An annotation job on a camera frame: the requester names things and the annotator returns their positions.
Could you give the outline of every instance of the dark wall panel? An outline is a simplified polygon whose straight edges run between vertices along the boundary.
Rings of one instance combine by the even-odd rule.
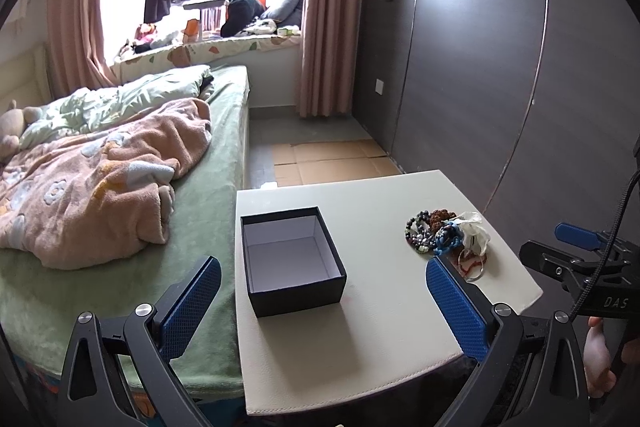
[[[393,158],[482,208],[522,126],[545,0],[417,0]]]
[[[362,0],[353,116],[389,152],[411,45],[415,0]],[[376,93],[376,79],[384,84]]]
[[[639,132],[640,25],[626,1],[549,0],[534,105],[487,218],[514,251],[529,239],[566,248],[553,236],[561,221],[608,229]],[[623,237],[638,241],[639,224],[635,194]],[[535,277],[545,296],[534,312],[571,306]]]

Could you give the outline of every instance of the open box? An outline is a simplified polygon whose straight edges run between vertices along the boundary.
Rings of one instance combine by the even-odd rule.
[[[242,216],[249,300],[257,317],[340,301],[347,273],[318,207]]]

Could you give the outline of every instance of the pink curtain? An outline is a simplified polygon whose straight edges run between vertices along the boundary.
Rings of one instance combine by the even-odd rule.
[[[100,0],[47,0],[47,25],[56,98],[117,84],[104,61]]]
[[[359,9],[360,0],[306,0],[300,116],[350,111]]]

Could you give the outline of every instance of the black cable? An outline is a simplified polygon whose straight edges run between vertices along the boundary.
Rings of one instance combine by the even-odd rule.
[[[602,270],[604,269],[605,265],[607,264],[607,261],[609,260],[609,256],[611,255],[611,250],[613,249],[613,243],[616,240],[616,237],[618,236],[620,223],[622,223],[622,217],[625,215],[626,205],[629,202],[631,193],[634,191],[634,188],[636,187],[636,184],[638,183],[639,180],[640,180],[640,169],[638,169],[636,173],[633,176],[631,176],[631,179],[629,180],[629,183],[626,186],[625,192],[622,194],[620,203],[618,204],[618,211],[616,212],[616,217],[613,219],[613,226],[611,227],[611,231],[609,232],[609,240],[607,241],[607,246],[605,247],[604,252],[602,253],[602,256],[600,258],[600,263],[598,264],[596,271],[593,272],[593,275],[591,275],[591,280],[587,283],[587,286],[582,291],[577,301],[575,301],[574,307],[572,308],[571,313],[569,314],[569,320],[571,320],[571,322],[573,322],[575,317],[577,317],[578,312],[580,311],[580,308],[588,299],[589,295],[591,294],[591,291],[593,290],[593,287],[596,285],[596,282],[598,282],[598,279],[600,278],[600,274]]]

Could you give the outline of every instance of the stuffed animal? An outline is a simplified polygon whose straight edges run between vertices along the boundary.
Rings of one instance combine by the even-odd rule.
[[[7,112],[0,116],[0,162],[6,164],[18,152],[20,136],[41,116],[41,108],[16,109],[15,100],[11,101]]]

